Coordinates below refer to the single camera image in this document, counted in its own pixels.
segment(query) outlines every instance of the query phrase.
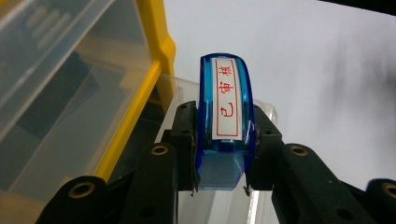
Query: white label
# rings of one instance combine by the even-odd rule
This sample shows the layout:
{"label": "white label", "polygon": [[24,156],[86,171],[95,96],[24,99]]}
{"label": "white label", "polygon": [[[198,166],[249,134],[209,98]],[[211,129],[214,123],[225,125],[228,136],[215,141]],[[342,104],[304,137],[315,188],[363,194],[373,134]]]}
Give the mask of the white label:
{"label": "white label", "polygon": [[235,59],[212,59],[212,139],[242,140],[242,108]]}

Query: red border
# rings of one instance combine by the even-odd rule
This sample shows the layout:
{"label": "red border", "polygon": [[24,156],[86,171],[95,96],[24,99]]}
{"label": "red border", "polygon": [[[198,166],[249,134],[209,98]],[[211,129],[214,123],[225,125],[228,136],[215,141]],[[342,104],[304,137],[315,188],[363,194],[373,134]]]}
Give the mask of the red border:
{"label": "red border", "polygon": [[[236,134],[222,134],[222,133],[219,133],[219,72],[218,72],[218,60],[223,60],[223,61],[228,61],[228,60],[224,60],[224,59],[215,59],[215,62],[216,62],[216,95],[217,95],[217,98],[216,98],[216,105],[217,105],[217,108],[216,108],[216,113],[217,113],[217,120],[216,120],[216,122],[217,122],[217,129],[216,129],[216,132],[217,132],[217,136],[232,136],[232,137],[236,137],[236,136],[238,136],[238,131],[239,131],[239,123],[238,123],[238,118],[239,118],[239,116],[238,116],[238,94],[237,94],[237,91],[238,91],[238,88],[239,88],[239,86],[238,86],[238,88],[234,88],[234,92],[235,92],[235,105],[236,105],[236,116],[235,116],[235,123],[236,123]],[[236,84],[236,77],[235,77],[235,67],[234,67],[234,64],[233,64],[233,60],[229,60],[230,62],[231,62],[231,64],[232,64],[232,66],[233,66],[233,85],[234,86],[236,86],[235,84]]]}

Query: white background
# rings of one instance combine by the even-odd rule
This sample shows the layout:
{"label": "white background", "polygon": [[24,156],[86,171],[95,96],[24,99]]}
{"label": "white background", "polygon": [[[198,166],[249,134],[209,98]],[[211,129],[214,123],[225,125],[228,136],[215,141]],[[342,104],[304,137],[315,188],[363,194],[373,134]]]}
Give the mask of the white background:
{"label": "white background", "polygon": [[306,0],[164,3],[177,77],[198,82],[201,56],[236,54],[285,143],[313,148],[360,189],[396,179],[395,17]]}

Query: blue plastic case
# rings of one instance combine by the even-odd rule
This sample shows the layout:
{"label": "blue plastic case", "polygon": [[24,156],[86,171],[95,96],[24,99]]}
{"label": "blue plastic case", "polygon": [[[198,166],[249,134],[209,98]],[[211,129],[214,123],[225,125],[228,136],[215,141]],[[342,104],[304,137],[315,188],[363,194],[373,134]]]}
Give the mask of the blue plastic case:
{"label": "blue plastic case", "polygon": [[201,58],[198,116],[199,189],[233,189],[256,146],[248,69],[241,58],[227,53]]}

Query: yellow plastic bin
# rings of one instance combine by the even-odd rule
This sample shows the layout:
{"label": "yellow plastic bin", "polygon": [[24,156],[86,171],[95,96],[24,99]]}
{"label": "yellow plastic bin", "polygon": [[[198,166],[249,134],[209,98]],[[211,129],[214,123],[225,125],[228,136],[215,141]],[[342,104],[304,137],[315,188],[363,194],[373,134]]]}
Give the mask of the yellow plastic bin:
{"label": "yellow plastic bin", "polygon": [[108,180],[175,44],[159,0],[0,1],[0,223],[34,223],[66,181]]}

